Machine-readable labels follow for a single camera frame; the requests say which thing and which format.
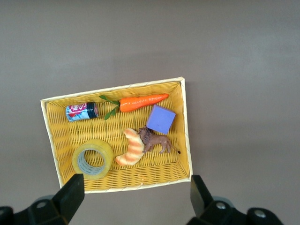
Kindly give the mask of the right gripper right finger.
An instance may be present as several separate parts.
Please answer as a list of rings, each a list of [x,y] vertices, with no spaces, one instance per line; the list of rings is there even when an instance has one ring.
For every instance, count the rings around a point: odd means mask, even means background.
[[[190,199],[195,212],[186,225],[284,225],[272,211],[253,207],[242,213],[224,197],[213,197],[200,175],[191,176]]]

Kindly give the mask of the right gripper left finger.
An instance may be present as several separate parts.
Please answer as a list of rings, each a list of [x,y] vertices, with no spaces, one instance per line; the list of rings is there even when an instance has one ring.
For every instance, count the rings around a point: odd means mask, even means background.
[[[83,175],[75,174],[55,195],[41,197],[16,213],[14,225],[68,225],[83,200]]]

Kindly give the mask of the clear packing tape roll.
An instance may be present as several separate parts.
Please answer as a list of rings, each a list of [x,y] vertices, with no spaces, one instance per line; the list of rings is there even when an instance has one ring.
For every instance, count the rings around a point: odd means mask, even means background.
[[[80,145],[73,153],[72,166],[85,179],[98,180],[107,175],[114,154],[110,145],[100,139],[92,139]]]

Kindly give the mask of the yellow wicker basket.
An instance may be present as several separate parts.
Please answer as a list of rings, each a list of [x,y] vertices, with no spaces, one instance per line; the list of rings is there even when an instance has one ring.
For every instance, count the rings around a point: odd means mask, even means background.
[[[159,105],[176,114],[168,132],[174,149],[170,153],[161,153],[161,148],[156,146],[133,166],[120,166],[113,162],[105,177],[84,181],[85,192],[89,194],[130,191],[191,181],[193,169],[188,137],[186,86],[185,79],[178,77],[41,100],[60,186],[64,186],[75,173],[72,155],[79,146],[88,140],[100,139],[107,142],[114,155],[118,156],[127,149],[124,129],[138,129],[146,124],[151,112],[149,106],[128,113],[116,112],[114,116],[105,120],[105,115],[114,108],[113,101],[165,93],[168,94],[168,98]],[[86,102],[97,104],[99,117],[68,121],[65,115],[66,107]]]

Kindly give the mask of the striped croissant toy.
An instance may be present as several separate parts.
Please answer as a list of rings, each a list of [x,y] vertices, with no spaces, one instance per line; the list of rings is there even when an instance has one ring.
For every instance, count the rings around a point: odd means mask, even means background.
[[[132,128],[126,128],[124,135],[128,140],[127,152],[115,158],[120,166],[135,165],[144,155],[144,144],[137,131]]]

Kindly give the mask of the brown lion figurine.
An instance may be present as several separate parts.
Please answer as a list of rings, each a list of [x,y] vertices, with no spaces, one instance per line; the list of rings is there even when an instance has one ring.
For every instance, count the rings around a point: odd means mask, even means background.
[[[162,154],[165,150],[170,153],[171,149],[174,149],[178,154],[181,153],[179,150],[173,147],[170,139],[166,135],[157,135],[146,126],[138,129],[138,135],[140,136],[140,139],[144,144],[144,149],[142,151],[143,153],[152,151],[154,149],[154,146],[158,144],[160,144],[162,148],[159,152],[160,154]]]

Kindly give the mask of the small printed drink can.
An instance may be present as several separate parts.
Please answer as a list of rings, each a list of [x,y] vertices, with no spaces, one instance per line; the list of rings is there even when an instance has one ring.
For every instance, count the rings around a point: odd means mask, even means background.
[[[95,102],[69,105],[65,109],[65,115],[69,122],[94,119],[98,117],[98,107]]]

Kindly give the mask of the purple cube block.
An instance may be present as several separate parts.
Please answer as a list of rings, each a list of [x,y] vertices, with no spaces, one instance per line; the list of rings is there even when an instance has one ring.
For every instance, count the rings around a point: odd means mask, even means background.
[[[175,116],[175,112],[159,105],[154,105],[148,117],[146,127],[166,135],[171,128]]]

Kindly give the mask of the orange carrot toy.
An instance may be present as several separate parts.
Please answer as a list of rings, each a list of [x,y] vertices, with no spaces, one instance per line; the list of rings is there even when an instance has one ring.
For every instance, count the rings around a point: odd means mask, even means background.
[[[117,109],[119,109],[122,113],[128,113],[135,111],[139,108],[143,108],[150,105],[155,105],[169,97],[168,94],[158,94],[158,95],[148,95],[144,97],[126,97],[121,100],[112,101],[108,99],[106,96],[99,96],[102,100],[109,102],[111,104],[116,105],[110,112],[108,112],[104,120],[108,120],[111,116],[116,114]]]

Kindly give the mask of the brown table cover sheet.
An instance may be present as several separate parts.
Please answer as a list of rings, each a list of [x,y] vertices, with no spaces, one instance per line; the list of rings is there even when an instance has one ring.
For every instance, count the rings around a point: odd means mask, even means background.
[[[60,188],[41,99],[179,76],[193,172],[300,225],[300,0],[0,0],[0,206]]]

